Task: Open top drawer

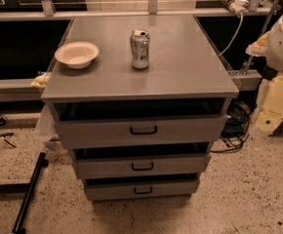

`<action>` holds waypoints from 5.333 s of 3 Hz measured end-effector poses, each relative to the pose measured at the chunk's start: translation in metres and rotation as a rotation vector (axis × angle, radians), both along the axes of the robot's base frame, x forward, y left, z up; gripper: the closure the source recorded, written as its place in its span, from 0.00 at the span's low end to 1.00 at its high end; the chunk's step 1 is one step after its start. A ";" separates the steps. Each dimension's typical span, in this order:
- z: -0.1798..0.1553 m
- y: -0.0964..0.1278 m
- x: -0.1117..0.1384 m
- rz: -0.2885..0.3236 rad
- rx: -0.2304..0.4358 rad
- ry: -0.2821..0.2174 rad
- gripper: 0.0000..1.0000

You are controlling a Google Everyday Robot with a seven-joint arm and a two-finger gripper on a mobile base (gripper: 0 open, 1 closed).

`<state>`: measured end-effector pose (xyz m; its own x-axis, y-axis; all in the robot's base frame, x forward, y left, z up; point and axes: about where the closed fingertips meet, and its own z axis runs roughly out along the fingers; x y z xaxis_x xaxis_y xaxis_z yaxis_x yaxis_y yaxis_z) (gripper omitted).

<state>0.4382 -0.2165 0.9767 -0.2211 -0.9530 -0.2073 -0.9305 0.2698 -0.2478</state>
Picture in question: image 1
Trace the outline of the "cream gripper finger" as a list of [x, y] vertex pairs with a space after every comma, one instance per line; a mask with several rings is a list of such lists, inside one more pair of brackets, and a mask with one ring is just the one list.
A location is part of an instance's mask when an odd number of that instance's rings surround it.
[[268, 83], [268, 89], [260, 104], [254, 127], [271, 135], [283, 122], [283, 74], [277, 75]]
[[249, 45], [246, 54], [253, 57], [265, 57], [269, 32], [263, 34], [256, 42]]

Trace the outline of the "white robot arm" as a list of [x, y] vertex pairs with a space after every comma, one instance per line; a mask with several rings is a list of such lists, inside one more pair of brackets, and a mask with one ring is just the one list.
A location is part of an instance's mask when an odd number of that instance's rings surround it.
[[254, 130], [269, 136], [283, 122], [283, 15], [267, 33], [247, 47], [246, 53], [265, 57], [266, 64], [277, 71], [270, 82], [260, 87], [254, 121]]

